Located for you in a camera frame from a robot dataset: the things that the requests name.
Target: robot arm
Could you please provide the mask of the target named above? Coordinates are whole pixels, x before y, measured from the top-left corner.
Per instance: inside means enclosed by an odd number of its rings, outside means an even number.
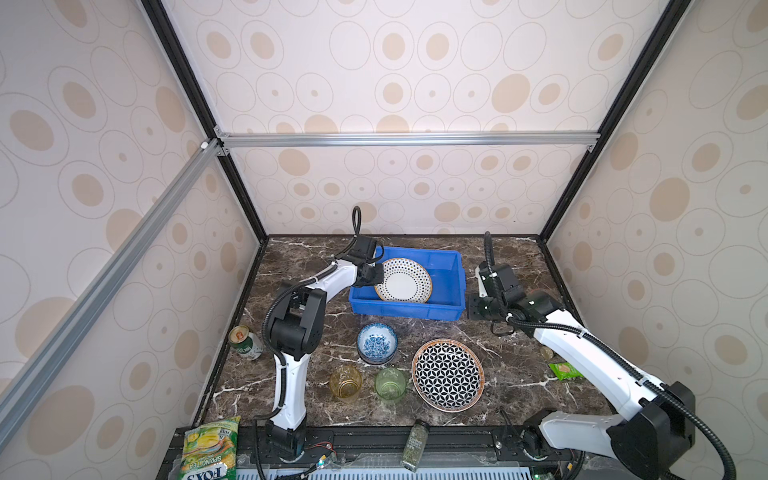
[[[694,445],[694,422],[723,460],[724,478],[736,478],[722,442],[695,416],[694,394],[667,386],[602,343],[546,292],[525,295],[509,265],[495,265],[490,234],[486,261],[475,271],[479,295],[470,296],[470,319],[503,319],[569,361],[595,385],[616,415],[571,415],[542,409],[513,442],[536,459],[551,449],[576,449],[618,459],[644,480],[667,477]]]
[[[358,234],[326,269],[304,280],[300,287],[283,282],[277,297],[282,299],[273,306],[266,319],[265,337],[283,354],[286,362],[283,366],[275,355],[274,409],[277,414],[266,423],[267,441],[286,460],[298,458],[303,453],[306,373],[312,353],[323,335],[326,303],[348,286],[382,282],[382,265],[376,263],[376,247],[374,239]],[[286,370],[285,384],[283,369]]]

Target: snack bag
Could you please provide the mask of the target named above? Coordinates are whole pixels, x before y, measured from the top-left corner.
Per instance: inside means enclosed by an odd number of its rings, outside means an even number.
[[[558,380],[574,379],[579,376],[583,376],[579,373],[573,365],[568,362],[563,363],[550,363],[549,368],[552,369],[554,375],[558,377]]]
[[[240,417],[206,423],[184,434],[179,480],[235,480]]]

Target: polka dot wallpaper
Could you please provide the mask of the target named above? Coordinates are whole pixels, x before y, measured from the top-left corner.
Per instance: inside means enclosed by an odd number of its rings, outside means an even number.
[[[666,0],[167,0],[225,131],[589,130]]]
[[[131,0],[4,2],[0,389],[201,142]]]
[[[236,148],[268,233],[538,233],[584,145]]]
[[[155,478],[191,424],[256,248],[212,161],[0,455],[0,478]],[[19,349],[37,335],[17,330]]]
[[[740,478],[768,466],[766,40],[766,0],[699,2],[549,243],[590,329],[687,385]],[[672,471],[722,475],[701,436]]]

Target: dark marble surface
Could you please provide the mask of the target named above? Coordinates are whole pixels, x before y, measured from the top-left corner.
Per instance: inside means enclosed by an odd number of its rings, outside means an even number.
[[[440,250],[457,250],[467,276],[467,291],[477,292],[474,269],[483,261],[479,237],[382,237],[384,245]],[[341,250],[347,237],[273,238],[266,249],[257,280],[253,285],[241,320],[260,335],[261,322],[280,281],[305,278],[324,268],[325,259]],[[545,289],[560,295],[533,240],[499,237],[494,240],[495,260],[509,263],[526,291]],[[524,333],[497,337],[490,322],[472,322],[466,312],[455,322],[360,316],[352,313],[348,290],[328,302],[323,340],[310,361],[306,387],[308,424],[326,425],[412,425],[419,418],[432,425],[501,425],[499,406],[511,420],[521,424],[544,407],[569,413],[609,414],[607,401],[586,379],[559,381],[548,363],[563,361],[558,356],[547,361],[541,344]],[[399,339],[398,352],[391,366],[406,373],[409,385],[397,403],[383,402],[373,389],[373,377],[382,367],[366,365],[355,347],[359,329],[368,323],[390,325]],[[467,345],[477,355],[485,371],[485,390],[480,400],[460,413],[440,412],[421,400],[410,379],[411,361],[416,350],[431,339],[449,338]],[[328,388],[330,373],[341,365],[353,365],[363,378],[360,397],[351,404],[333,398]],[[242,359],[230,351],[216,387],[206,421],[241,415],[248,419],[272,409],[275,364],[263,354],[255,361]]]

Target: geometric pattern plate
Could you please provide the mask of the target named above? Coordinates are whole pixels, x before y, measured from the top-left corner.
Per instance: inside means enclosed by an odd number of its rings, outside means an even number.
[[[411,365],[416,392],[443,412],[463,412],[480,400],[485,376],[478,357],[463,343],[437,339],[425,343]]]

